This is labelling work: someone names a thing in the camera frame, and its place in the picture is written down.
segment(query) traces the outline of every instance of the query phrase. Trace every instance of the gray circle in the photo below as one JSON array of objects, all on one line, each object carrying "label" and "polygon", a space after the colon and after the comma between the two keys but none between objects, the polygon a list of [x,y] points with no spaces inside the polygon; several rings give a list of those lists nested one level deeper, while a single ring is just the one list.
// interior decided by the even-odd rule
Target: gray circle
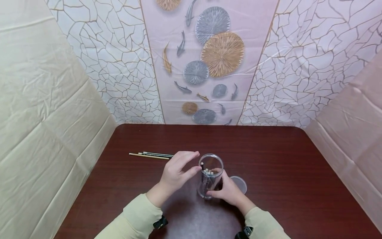
[{"label": "gray circle", "polygon": [[183,78],[188,84],[200,85],[204,83],[209,76],[207,64],[201,60],[195,60],[186,65],[183,70]]},{"label": "gray circle", "polygon": [[231,28],[230,16],[224,8],[210,7],[199,15],[195,25],[197,40],[204,45],[212,36],[225,33]]},{"label": "gray circle", "polygon": [[215,98],[221,98],[221,97],[225,96],[227,91],[228,91],[228,88],[227,88],[226,85],[218,84],[212,90],[212,96],[215,97]]},{"label": "gray circle", "polygon": [[209,125],[215,122],[216,112],[210,109],[200,109],[192,116],[192,120],[199,125]]}]

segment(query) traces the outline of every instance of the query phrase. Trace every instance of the gold fish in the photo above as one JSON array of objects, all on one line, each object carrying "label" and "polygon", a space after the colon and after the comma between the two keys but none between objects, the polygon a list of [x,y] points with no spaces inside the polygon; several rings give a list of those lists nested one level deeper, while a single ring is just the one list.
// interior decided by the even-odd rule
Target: gold fish
[{"label": "gold fish", "polygon": [[207,98],[207,96],[201,96],[201,95],[199,95],[199,93],[197,93],[196,96],[202,98],[202,99],[205,100],[206,102],[210,102],[210,100]]},{"label": "gold fish", "polygon": [[166,50],[167,50],[169,43],[170,42],[167,43],[165,49],[163,50],[163,61],[164,61],[164,67],[165,67],[166,71],[171,74],[171,63],[168,62],[167,53],[166,53]]}]

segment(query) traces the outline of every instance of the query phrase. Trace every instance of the wall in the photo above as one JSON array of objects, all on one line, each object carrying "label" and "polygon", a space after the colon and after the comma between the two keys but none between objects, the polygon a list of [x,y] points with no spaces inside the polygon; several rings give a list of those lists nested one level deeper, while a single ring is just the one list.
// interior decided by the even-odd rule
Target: wall
[{"label": "wall", "polygon": [[[191,102],[216,112],[212,124],[306,127],[382,48],[380,0],[46,0],[118,123],[194,124]],[[157,2],[174,3],[172,11]],[[204,10],[224,8],[244,42],[240,66],[198,86],[186,64],[200,59],[195,26]],[[178,57],[181,32],[185,52]],[[163,67],[163,50],[172,73]],[[188,87],[192,94],[176,88]],[[228,92],[214,98],[213,88]],[[231,100],[235,86],[239,93]],[[207,96],[204,102],[196,93]],[[223,114],[221,105],[226,108]]]},{"label": "wall", "polygon": [[0,2],[0,238],[52,238],[116,127],[42,0]]},{"label": "wall", "polygon": [[382,48],[380,0],[280,0],[239,125],[306,127]]},{"label": "wall", "polygon": [[163,124],[139,0],[45,0],[117,123]]},{"label": "wall", "polygon": [[382,52],[306,129],[382,232]]}]

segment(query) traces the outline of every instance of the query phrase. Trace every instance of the circular pattern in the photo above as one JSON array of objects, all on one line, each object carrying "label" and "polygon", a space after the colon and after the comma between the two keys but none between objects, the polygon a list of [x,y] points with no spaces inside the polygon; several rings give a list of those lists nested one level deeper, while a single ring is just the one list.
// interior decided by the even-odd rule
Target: circular pattern
[{"label": "circular pattern", "polygon": [[215,98],[223,97],[227,93],[227,90],[228,90],[228,88],[226,85],[218,84],[214,87],[214,89],[212,91],[212,96]]},{"label": "circular pattern", "polygon": [[199,125],[209,125],[215,122],[216,112],[210,109],[200,109],[192,116],[192,120]]},{"label": "circular pattern", "polygon": [[188,84],[191,85],[200,85],[204,83],[208,76],[208,67],[201,60],[195,60],[188,63],[183,70],[183,78]]},{"label": "circular pattern", "polygon": [[157,0],[157,4],[163,10],[172,11],[179,6],[180,0]]},{"label": "circular pattern", "polygon": [[222,77],[235,71],[243,57],[243,40],[231,32],[211,37],[204,45],[200,56],[207,64],[212,77]]},{"label": "circular pattern", "polygon": [[182,105],[182,111],[185,114],[195,114],[197,111],[197,104],[194,102],[186,102]]},{"label": "circular pattern", "polygon": [[230,30],[231,20],[221,7],[207,8],[199,15],[195,26],[197,40],[204,45],[212,36]]}]

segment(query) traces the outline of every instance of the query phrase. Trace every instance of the sleeve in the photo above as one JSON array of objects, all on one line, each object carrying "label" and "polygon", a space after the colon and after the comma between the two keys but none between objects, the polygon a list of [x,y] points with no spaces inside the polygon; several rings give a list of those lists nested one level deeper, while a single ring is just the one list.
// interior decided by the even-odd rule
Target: sleeve
[{"label": "sleeve", "polygon": [[153,224],[162,218],[162,211],[141,194],[105,227],[95,239],[147,239]]},{"label": "sleeve", "polygon": [[245,215],[245,224],[253,227],[249,239],[290,239],[276,219],[258,207]]}]

